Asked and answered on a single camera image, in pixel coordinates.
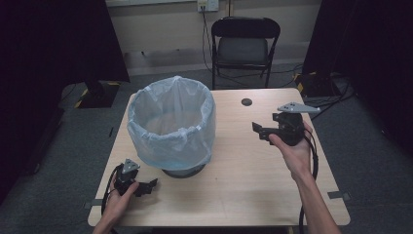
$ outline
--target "finger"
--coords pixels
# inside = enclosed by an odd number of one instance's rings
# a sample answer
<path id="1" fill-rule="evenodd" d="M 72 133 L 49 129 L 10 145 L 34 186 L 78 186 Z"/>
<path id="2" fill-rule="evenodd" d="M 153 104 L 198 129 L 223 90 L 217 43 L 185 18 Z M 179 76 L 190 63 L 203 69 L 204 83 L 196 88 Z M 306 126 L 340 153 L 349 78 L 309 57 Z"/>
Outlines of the finger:
<path id="1" fill-rule="evenodd" d="M 307 124 L 305 120 L 303 120 L 303 124 L 304 124 L 304 128 L 306 128 L 308 132 L 313 133 L 313 129 L 310 127 L 309 124 Z"/>
<path id="2" fill-rule="evenodd" d="M 119 196 L 121 196 L 121 194 L 119 193 L 118 189 L 114 188 L 114 189 L 110 190 L 109 197 L 110 196 L 118 196 L 119 197 Z"/>
<path id="3" fill-rule="evenodd" d="M 138 186 L 138 182 L 134 182 L 133 184 L 131 184 L 124 196 L 130 197 L 133 194 L 133 192 L 136 191 Z"/>

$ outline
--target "wall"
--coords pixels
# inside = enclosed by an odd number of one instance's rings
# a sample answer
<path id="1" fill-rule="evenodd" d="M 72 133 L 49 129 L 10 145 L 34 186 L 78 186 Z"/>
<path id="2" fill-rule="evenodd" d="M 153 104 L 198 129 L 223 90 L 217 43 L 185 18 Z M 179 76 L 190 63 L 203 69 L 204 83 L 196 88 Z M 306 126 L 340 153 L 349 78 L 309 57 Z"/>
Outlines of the wall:
<path id="1" fill-rule="evenodd" d="M 144 1 L 107 0 L 109 13 L 124 53 L 201 48 L 203 15 L 196 1 L 169 0 L 174 3 L 147 4 Z M 228 0 L 220 1 L 220 10 L 206 13 L 208 32 L 218 19 L 267 17 L 276 20 L 282 34 L 276 59 L 302 59 L 307 53 L 321 0 Z"/>

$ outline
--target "metal bracket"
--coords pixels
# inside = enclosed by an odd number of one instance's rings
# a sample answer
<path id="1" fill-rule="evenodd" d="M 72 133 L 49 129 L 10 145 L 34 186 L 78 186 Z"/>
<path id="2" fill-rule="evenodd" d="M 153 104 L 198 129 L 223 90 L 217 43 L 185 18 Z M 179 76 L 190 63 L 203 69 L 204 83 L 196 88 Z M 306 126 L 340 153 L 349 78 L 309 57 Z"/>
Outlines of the metal bracket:
<path id="1" fill-rule="evenodd" d="M 136 164 L 131 159 L 125 160 L 124 169 L 122 170 L 122 174 L 130 173 L 131 171 L 138 170 L 140 166 Z"/>
<path id="2" fill-rule="evenodd" d="M 96 207 L 96 206 L 99 207 L 101 205 L 102 205 L 102 199 L 93 199 L 91 202 L 83 204 L 83 208 L 85 210 L 90 210 L 92 207 Z"/>
<path id="3" fill-rule="evenodd" d="M 327 194 L 330 199 L 342 198 L 343 201 L 345 202 L 352 200 L 352 196 L 350 195 L 349 192 L 334 191 L 334 192 L 327 192 Z"/>
<path id="4" fill-rule="evenodd" d="M 289 104 L 285 104 L 278 108 L 278 111 L 288 112 L 288 113 L 319 113 L 320 109 L 314 108 L 312 106 L 300 104 L 297 102 L 291 102 Z"/>

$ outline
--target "hand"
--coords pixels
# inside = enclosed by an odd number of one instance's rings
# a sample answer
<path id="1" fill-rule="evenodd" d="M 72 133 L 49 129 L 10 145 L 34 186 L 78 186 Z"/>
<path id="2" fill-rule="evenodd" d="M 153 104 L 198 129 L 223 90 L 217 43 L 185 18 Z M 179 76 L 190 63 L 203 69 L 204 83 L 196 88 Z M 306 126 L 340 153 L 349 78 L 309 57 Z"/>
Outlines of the hand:
<path id="1" fill-rule="evenodd" d="M 313 129 L 306 122 L 304 122 L 304 127 L 307 130 L 305 131 L 306 137 L 310 138 Z M 305 139 L 294 146 L 285 144 L 277 135 L 269 135 L 269 139 L 282 152 L 282 157 L 294 180 L 311 173 L 310 145 Z"/>
<path id="2" fill-rule="evenodd" d="M 110 229 L 119 221 L 128 207 L 129 201 L 133 192 L 139 186 L 138 182 L 134 182 L 128 188 L 127 192 L 121 196 L 118 190 L 115 189 L 116 175 L 110 183 L 110 194 L 107 198 L 106 209 L 99 223 L 94 228 L 94 233 L 109 233 Z"/>

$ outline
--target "forearm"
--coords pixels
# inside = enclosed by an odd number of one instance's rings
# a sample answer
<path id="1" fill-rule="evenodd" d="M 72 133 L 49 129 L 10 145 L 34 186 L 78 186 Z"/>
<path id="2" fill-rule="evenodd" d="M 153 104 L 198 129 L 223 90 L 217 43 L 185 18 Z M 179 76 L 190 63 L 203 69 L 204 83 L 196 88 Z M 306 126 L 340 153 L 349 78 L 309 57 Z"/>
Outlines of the forearm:
<path id="1" fill-rule="evenodd" d="M 313 234 L 341 233 L 322 200 L 312 175 L 310 173 L 303 174 L 297 177 L 296 182 L 300 191 L 309 232 Z"/>
<path id="2" fill-rule="evenodd" d="M 94 234 L 106 234 L 110 233 L 110 230 L 115 225 L 116 220 L 114 218 L 103 216 L 94 228 Z"/>

